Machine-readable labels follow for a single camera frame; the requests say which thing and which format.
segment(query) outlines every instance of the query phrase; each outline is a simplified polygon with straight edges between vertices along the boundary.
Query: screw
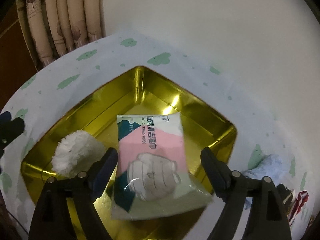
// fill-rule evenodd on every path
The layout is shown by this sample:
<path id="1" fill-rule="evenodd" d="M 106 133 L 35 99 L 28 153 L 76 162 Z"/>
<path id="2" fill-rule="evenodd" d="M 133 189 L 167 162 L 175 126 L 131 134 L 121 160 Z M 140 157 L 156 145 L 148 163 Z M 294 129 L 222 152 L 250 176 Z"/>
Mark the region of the screw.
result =
<path id="1" fill-rule="evenodd" d="M 233 171 L 232 176 L 239 178 L 241 176 L 241 173 L 239 171 Z"/>
<path id="2" fill-rule="evenodd" d="M 265 176 L 263 179 L 266 183 L 270 183 L 272 181 L 272 179 L 268 176 Z"/>
<path id="3" fill-rule="evenodd" d="M 86 177 L 87 176 L 87 173 L 85 172 L 85 171 L 81 171 L 79 174 L 78 174 L 78 177 L 79 178 L 84 178 L 84 177 Z"/>
<path id="4" fill-rule="evenodd" d="M 55 180 L 56 180 L 55 177 L 50 177 L 50 178 L 47 179 L 47 182 L 48 183 L 53 183 L 53 182 L 55 182 Z"/>

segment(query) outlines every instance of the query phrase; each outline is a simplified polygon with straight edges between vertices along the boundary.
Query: wet wipes package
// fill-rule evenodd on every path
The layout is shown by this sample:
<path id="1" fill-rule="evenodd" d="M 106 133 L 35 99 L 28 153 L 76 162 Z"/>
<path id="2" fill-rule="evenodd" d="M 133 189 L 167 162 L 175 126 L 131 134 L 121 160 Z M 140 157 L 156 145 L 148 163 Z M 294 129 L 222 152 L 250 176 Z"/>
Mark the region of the wet wipes package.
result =
<path id="1" fill-rule="evenodd" d="M 188 173 L 180 113 L 118 115 L 117 125 L 113 219 L 172 216 L 211 201 L 212 196 Z"/>

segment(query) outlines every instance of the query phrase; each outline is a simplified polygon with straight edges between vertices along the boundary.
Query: fluffy duster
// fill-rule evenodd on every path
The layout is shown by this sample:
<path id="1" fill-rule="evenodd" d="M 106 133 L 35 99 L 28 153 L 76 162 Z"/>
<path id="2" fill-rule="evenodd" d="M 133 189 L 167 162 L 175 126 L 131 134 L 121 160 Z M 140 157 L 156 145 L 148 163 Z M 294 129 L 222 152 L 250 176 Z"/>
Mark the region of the fluffy duster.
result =
<path id="1" fill-rule="evenodd" d="M 99 161 L 106 148 L 86 131 L 78 130 L 67 135 L 57 146 L 51 164 L 57 174 L 73 178 L 81 171 L 88 171 Z"/>

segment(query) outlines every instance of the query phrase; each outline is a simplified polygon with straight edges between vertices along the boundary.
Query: metallic tray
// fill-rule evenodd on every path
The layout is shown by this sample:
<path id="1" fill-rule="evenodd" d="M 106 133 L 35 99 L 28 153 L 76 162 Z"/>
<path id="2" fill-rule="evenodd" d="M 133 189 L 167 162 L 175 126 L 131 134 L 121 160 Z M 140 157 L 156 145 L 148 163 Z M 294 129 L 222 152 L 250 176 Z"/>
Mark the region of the metallic tray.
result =
<path id="1" fill-rule="evenodd" d="M 100 87 L 62 117 L 33 147 L 21 164 L 28 192 L 39 198 L 50 176 L 62 179 L 50 164 L 58 142 L 66 135 L 85 130 L 106 147 L 118 149 L 117 114 L 171 114 L 181 112 L 186 158 L 189 171 L 212 192 L 200 164 L 200 152 L 210 147 L 221 161 L 227 162 L 236 140 L 236 128 L 205 102 L 164 76 L 137 66 Z M 144 221 L 111 220 L 109 190 L 115 172 L 103 196 L 94 203 L 110 236 L 117 240 L 182 239 L 196 223 L 203 209 L 168 218 Z M 72 201 L 69 212 L 78 239 L 86 239 Z"/>

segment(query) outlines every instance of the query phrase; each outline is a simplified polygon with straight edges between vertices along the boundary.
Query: cardboard tube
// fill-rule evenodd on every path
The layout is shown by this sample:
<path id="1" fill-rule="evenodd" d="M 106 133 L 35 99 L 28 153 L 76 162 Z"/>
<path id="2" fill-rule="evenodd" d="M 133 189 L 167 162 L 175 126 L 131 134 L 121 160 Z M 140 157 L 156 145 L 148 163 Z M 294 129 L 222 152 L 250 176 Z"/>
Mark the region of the cardboard tube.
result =
<path id="1" fill-rule="evenodd" d="M 54 61 L 53 52 L 50 47 L 47 32 L 44 27 L 41 1 L 40 0 L 26 0 L 27 16 L 29 28 L 33 42 L 36 46 L 40 61 L 45 65 L 49 65 Z"/>
<path id="2" fill-rule="evenodd" d="M 62 37 L 68 52 L 75 49 L 71 26 L 69 21 L 67 0 L 57 0 L 58 18 L 61 27 Z"/>
<path id="3" fill-rule="evenodd" d="M 24 40 L 26 42 L 32 61 L 36 66 L 36 69 L 40 70 L 42 68 L 42 63 L 40 62 L 38 52 L 36 51 L 36 46 L 34 45 L 32 40 L 29 22 L 28 22 L 28 16 L 27 16 L 26 0 L 16 0 L 16 2 L 17 2 L 18 18 L 19 18 L 20 27 L 21 27 Z"/>
<path id="4" fill-rule="evenodd" d="M 99 0 L 84 0 L 84 12 L 89 42 L 102 38 Z"/>
<path id="5" fill-rule="evenodd" d="M 57 53 L 57 50 L 56 50 L 56 47 L 54 45 L 53 38 L 52 38 L 52 35 L 51 35 L 51 31 L 50 31 L 48 15 L 47 15 L 47 8 L 45 6 L 45 0 L 40 0 L 40 1 L 41 1 L 42 18 L 43 18 L 44 27 L 45 27 L 45 30 L 47 32 L 47 36 L 48 36 L 48 39 L 49 39 L 49 44 L 50 44 L 50 47 L 51 47 L 51 49 L 53 51 L 53 56 L 55 58 L 58 58 L 59 55 Z"/>
<path id="6" fill-rule="evenodd" d="M 56 0 L 45 0 L 45 6 L 47 8 L 47 16 L 48 16 L 48 21 L 49 21 L 53 42 L 59 56 L 61 57 L 67 53 L 67 49 L 64 44 L 62 32 L 60 28 L 58 11 L 57 11 L 57 2 Z"/>
<path id="7" fill-rule="evenodd" d="M 77 48 L 88 43 L 83 0 L 67 0 L 73 40 Z"/>

